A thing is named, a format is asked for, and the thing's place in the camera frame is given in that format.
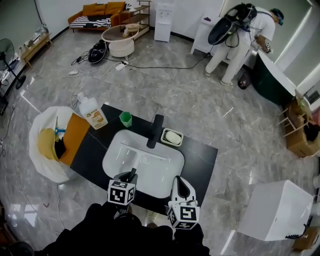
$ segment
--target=sink drain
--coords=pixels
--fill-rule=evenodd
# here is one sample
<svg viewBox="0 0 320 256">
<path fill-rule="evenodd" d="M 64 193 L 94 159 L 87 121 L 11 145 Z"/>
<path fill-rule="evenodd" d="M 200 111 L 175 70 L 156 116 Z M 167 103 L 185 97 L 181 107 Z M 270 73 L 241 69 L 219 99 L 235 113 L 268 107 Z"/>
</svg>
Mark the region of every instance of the sink drain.
<svg viewBox="0 0 320 256">
<path fill-rule="evenodd" d="M 145 164 L 145 165 L 150 164 L 150 158 L 149 158 L 149 156 L 147 156 L 147 155 L 142 156 L 141 159 L 140 159 L 140 161 L 141 161 L 141 163 L 143 163 L 143 164 Z"/>
</svg>

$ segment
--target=soap dish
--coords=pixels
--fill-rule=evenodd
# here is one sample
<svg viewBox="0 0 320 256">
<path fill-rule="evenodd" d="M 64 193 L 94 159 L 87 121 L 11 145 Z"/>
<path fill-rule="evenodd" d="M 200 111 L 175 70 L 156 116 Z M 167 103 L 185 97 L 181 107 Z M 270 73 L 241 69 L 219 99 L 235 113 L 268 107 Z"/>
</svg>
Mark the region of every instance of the soap dish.
<svg viewBox="0 0 320 256">
<path fill-rule="evenodd" d="M 177 134 L 177 135 L 179 135 L 181 137 L 181 141 L 180 141 L 179 144 L 174 144 L 174 143 L 171 143 L 169 140 L 167 140 L 166 134 L 169 131 L 174 132 L 175 134 Z M 182 144 L 183 139 L 184 139 L 184 135 L 181 132 L 178 132 L 176 130 L 172 130 L 172 129 L 169 129 L 169 128 L 164 128 L 160 140 L 161 140 L 162 143 L 169 144 L 169 145 L 174 146 L 174 147 L 180 147 L 181 144 Z"/>
</svg>

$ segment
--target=electric fan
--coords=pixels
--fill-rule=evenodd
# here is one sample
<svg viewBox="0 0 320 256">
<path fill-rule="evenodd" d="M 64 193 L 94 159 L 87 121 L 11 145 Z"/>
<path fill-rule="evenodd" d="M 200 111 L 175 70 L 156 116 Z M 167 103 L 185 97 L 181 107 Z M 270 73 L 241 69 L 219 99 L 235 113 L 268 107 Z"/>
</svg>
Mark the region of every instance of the electric fan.
<svg viewBox="0 0 320 256">
<path fill-rule="evenodd" d="M 22 75 L 21 77 L 16 76 L 16 74 L 8 64 L 13 60 L 14 55 L 15 55 L 15 49 L 12 42 L 7 38 L 1 39 L 0 40 L 0 70 L 8 69 L 9 72 L 11 72 L 16 78 L 15 88 L 19 89 L 23 85 L 24 81 L 26 80 L 26 76 L 25 75 Z"/>
</svg>

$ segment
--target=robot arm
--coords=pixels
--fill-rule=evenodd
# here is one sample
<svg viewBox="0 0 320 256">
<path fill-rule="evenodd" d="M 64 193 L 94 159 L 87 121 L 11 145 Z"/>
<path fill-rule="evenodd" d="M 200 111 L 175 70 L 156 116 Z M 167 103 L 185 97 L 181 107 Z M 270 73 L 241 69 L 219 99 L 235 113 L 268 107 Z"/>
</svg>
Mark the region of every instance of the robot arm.
<svg viewBox="0 0 320 256">
<path fill-rule="evenodd" d="M 200 207 L 197 205 L 195 189 L 184 178 L 176 176 L 167 212 L 172 227 L 181 230 L 193 229 L 199 222 Z"/>
<path fill-rule="evenodd" d="M 108 202 L 120 206 L 127 212 L 128 205 L 134 200 L 138 175 L 136 169 L 131 172 L 123 172 L 109 181 Z"/>
</svg>

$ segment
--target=round coffee table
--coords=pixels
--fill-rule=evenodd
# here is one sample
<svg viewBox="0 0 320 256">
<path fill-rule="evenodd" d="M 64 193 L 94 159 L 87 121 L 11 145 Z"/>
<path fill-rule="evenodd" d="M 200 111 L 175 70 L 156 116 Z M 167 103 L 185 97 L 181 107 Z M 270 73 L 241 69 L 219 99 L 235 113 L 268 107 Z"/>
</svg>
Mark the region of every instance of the round coffee table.
<svg viewBox="0 0 320 256">
<path fill-rule="evenodd" d="M 109 44 L 110 54 L 114 57 L 125 57 L 132 54 L 135 50 L 134 38 L 139 31 L 134 32 L 134 35 L 123 37 L 126 25 L 118 25 L 108 28 L 101 35 L 102 40 Z"/>
</svg>

